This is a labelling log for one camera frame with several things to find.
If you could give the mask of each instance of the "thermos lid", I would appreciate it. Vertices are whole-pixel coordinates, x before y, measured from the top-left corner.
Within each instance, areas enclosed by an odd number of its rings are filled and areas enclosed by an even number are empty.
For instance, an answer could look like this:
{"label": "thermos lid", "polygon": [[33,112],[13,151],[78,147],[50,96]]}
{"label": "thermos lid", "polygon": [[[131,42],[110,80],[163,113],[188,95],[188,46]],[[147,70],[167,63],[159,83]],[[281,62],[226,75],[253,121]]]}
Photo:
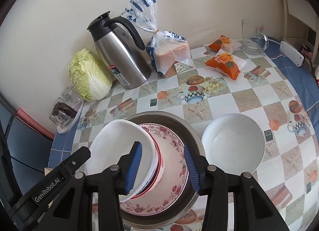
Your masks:
{"label": "thermos lid", "polygon": [[117,25],[115,23],[111,24],[108,27],[103,27],[105,22],[109,21],[111,18],[108,16],[110,11],[103,13],[96,19],[94,19],[90,25],[87,27],[87,30],[91,33],[94,42],[98,41],[99,39],[103,38],[106,34],[110,33],[114,30]]}

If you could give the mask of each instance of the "thermos handle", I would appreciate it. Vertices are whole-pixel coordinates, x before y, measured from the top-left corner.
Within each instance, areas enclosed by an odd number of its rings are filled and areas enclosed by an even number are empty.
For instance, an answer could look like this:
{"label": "thermos handle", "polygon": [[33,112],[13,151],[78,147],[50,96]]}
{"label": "thermos handle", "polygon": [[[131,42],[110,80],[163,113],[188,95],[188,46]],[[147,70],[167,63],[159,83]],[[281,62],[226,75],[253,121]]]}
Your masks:
{"label": "thermos handle", "polygon": [[113,23],[119,23],[122,24],[131,34],[135,45],[140,49],[140,50],[144,50],[145,49],[145,45],[144,42],[141,38],[141,36],[138,34],[138,31],[136,30],[136,28],[134,27],[134,25],[126,18],[124,17],[115,17],[113,19],[110,19],[109,21],[107,21],[103,27],[108,27]]}

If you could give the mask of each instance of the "wall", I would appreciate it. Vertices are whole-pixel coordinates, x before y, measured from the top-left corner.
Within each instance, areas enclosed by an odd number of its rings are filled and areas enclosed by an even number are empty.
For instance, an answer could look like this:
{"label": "wall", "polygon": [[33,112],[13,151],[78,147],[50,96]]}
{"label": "wall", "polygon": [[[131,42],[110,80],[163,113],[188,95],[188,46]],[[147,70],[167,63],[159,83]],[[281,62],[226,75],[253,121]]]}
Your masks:
{"label": "wall", "polygon": [[[120,14],[129,0],[17,0],[0,28],[0,91],[51,132],[55,99],[71,85],[68,63],[86,47],[95,51],[88,24],[105,11]],[[241,20],[255,18],[280,38],[282,0],[157,0],[159,29],[184,36],[191,48],[221,34],[241,37]],[[151,37],[142,35],[145,41]]]}

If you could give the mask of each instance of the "glass mug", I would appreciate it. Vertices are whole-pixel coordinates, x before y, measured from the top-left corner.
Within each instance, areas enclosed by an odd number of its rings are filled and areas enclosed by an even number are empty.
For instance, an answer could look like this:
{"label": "glass mug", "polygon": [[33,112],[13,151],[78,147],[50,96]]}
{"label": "glass mug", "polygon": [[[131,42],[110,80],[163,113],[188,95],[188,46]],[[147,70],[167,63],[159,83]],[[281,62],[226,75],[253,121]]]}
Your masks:
{"label": "glass mug", "polygon": [[252,55],[259,55],[266,50],[269,44],[268,37],[264,34],[264,25],[253,19],[241,21],[242,50]]}

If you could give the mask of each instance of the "white bowl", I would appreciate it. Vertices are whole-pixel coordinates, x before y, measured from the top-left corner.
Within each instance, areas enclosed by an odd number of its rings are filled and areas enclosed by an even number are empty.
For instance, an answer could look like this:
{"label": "white bowl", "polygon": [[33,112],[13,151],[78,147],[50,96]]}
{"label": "white bowl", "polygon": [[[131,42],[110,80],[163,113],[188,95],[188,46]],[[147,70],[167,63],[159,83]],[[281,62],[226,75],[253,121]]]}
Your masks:
{"label": "white bowl", "polygon": [[142,158],[133,189],[127,196],[119,195],[120,202],[126,201],[140,192],[156,173],[159,158],[150,135],[140,126],[127,120],[114,120],[108,123],[93,140],[91,157],[85,164],[88,175],[101,173],[117,164],[120,157],[128,154],[135,141],[142,144]]}
{"label": "white bowl", "polygon": [[264,133],[246,115],[224,114],[214,119],[203,133],[206,159],[226,173],[254,172],[265,152]]}

